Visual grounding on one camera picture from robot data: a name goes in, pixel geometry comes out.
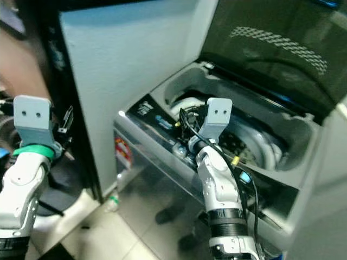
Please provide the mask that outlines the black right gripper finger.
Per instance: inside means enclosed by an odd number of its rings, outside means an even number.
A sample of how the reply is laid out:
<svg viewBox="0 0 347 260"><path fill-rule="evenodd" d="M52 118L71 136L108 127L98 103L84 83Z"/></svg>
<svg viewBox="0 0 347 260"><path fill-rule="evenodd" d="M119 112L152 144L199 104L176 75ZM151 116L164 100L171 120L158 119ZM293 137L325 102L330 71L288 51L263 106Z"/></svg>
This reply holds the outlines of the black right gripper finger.
<svg viewBox="0 0 347 260"><path fill-rule="evenodd" d="M190 136L188 112L185 110L179 110L178 117L181 129L181 136Z"/></svg>

